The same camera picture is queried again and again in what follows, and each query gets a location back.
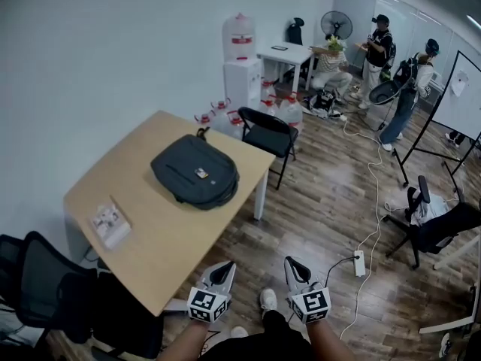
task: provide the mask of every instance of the power strip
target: power strip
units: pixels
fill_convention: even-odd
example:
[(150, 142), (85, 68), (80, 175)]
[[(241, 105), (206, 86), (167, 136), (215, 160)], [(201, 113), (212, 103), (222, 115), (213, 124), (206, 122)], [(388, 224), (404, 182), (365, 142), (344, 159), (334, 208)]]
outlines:
[(364, 263), (364, 251), (354, 250), (354, 272), (356, 277), (364, 277), (366, 275), (366, 266)]

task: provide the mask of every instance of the whiteboard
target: whiteboard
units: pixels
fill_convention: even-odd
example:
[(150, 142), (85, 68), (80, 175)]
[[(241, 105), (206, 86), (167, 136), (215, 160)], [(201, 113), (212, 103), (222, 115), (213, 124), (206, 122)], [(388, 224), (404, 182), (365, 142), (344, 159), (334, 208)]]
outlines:
[[(458, 97), (452, 90), (452, 83), (463, 77), (463, 73), (468, 80)], [(460, 51), (433, 121), (474, 140), (481, 132), (481, 71)]]

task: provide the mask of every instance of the white cable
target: white cable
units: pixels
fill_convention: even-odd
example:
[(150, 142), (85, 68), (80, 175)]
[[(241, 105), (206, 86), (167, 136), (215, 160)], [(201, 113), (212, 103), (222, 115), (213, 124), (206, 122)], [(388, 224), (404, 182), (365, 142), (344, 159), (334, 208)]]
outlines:
[[(368, 279), (369, 277), (371, 276), (371, 272), (372, 272), (372, 267), (373, 267), (373, 255), (374, 255), (374, 249), (376, 248), (376, 245), (377, 245), (377, 242), (380, 240), (381, 238), (381, 228), (380, 228), (380, 224), (381, 224), (381, 221), (386, 217), (382, 217), (382, 218), (379, 218), (379, 214), (377, 213), (377, 208), (378, 208), (378, 205), (379, 205), (379, 180), (377, 179), (377, 176), (374, 175), (374, 173), (371, 171), (371, 166), (372, 165), (382, 165), (383, 164), (383, 158), (381, 157), (381, 152), (380, 152), (380, 149), (381, 149), (381, 143), (378, 142), (376, 139), (373, 139), (369, 136), (366, 136), (366, 135), (363, 135), (359, 132), (356, 132), (354, 134), (348, 134), (346, 132), (346, 126), (347, 126), (347, 121), (344, 123), (344, 128), (343, 128), (343, 131), (344, 131), (344, 134), (346, 134), (347, 136), (361, 136), (363, 138), (366, 138), (366, 139), (370, 139), (372, 140), (373, 142), (375, 142), (377, 144), (377, 155), (379, 156), (379, 159), (380, 161), (378, 163), (375, 163), (375, 162), (369, 162), (368, 163), (368, 170), (369, 172), (371, 173), (371, 175), (374, 177), (374, 179), (376, 179), (376, 219), (377, 219), (377, 227), (376, 227), (376, 230), (374, 232), (372, 232), (370, 235), (368, 235), (366, 237), (366, 239), (361, 242), (359, 245), (358, 245), (358, 250), (359, 248), (371, 237), (373, 236), (374, 234), (377, 234), (379, 233), (377, 239), (376, 239), (376, 242), (374, 242), (374, 246), (371, 250), (371, 261), (369, 263), (369, 274), (368, 274), (368, 277), (364, 280), (364, 282), (361, 284), (361, 286), (359, 287), (358, 289), (358, 292), (356, 293), (355, 295), (355, 316), (354, 316), (354, 321), (351, 322), (350, 325), (348, 325), (348, 327), (346, 327), (342, 333), (340, 334), (339, 336), (339, 339), (342, 339), (343, 337), (343, 334), (345, 333), (345, 331), (347, 331), (351, 326), (353, 326), (355, 324), (355, 322), (357, 321), (358, 319), (358, 308), (359, 308), (359, 293), (361, 292), (362, 290), (362, 287), (365, 285), (366, 282), (368, 282)], [(395, 208), (395, 209), (391, 209), (391, 207), (389, 206), (389, 203), (385, 203), (384, 204), (384, 208), (389, 211), (389, 213), (391, 213), (392, 211), (396, 211), (396, 210), (401, 210), (401, 209), (404, 209), (404, 208)]]

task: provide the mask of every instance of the man in black shirt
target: man in black shirt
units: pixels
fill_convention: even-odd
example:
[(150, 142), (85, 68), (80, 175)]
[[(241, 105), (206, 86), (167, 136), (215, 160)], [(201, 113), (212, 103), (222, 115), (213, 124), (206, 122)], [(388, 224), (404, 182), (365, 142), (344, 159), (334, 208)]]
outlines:
[(380, 83), (379, 75), (389, 60), (389, 50), (392, 44), (388, 17), (379, 15), (376, 18), (376, 25), (376, 31), (369, 35), (368, 41), (363, 44), (363, 47), (368, 49), (368, 55), (364, 61), (361, 87), (357, 93), (351, 95), (354, 99), (362, 100), (359, 104), (359, 108), (362, 110), (368, 109), (371, 105), (369, 93)]

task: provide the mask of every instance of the plastic water bottle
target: plastic water bottle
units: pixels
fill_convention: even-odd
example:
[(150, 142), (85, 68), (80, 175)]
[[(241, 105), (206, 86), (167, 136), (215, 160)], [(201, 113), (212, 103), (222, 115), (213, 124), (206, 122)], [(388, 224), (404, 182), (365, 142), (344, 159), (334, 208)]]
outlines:
[(244, 121), (237, 111), (229, 111), (227, 113), (229, 123), (225, 134), (242, 140), (242, 134), (244, 131)]
[(259, 111), (264, 114), (269, 114), (275, 117), (279, 108), (276, 105), (276, 91), (274, 89), (273, 81), (262, 81), (261, 88), (261, 102), (259, 104)]
[(297, 93), (292, 93), (280, 103), (277, 117), (289, 124), (291, 127), (298, 129), (301, 133), (302, 124), (302, 107), (296, 99)]
[(222, 26), (224, 62), (256, 58), (256, 28), (254, 20), (238, 14), (229, 17)]
[(215, 117), (213, 117), (210, 126), (216, 131), (225, 133), (225, 128), (228, 127), (228, 124), (230, 123), (227, 115), (227, 107), (230, 102), (230, 99), (227, 99), (226, 101), (219, 100), (216, 105), (214, 103), (210, 103), (213, 108), (213, 113), (215, 114)]
[(202, 114), (200, 117), (194, 115), (194, 119), (197, 124), (205, 129), (206, 127), (211, 127), (211, 117), (215, 116), (215, 113), (211, 111), (212, 114)]

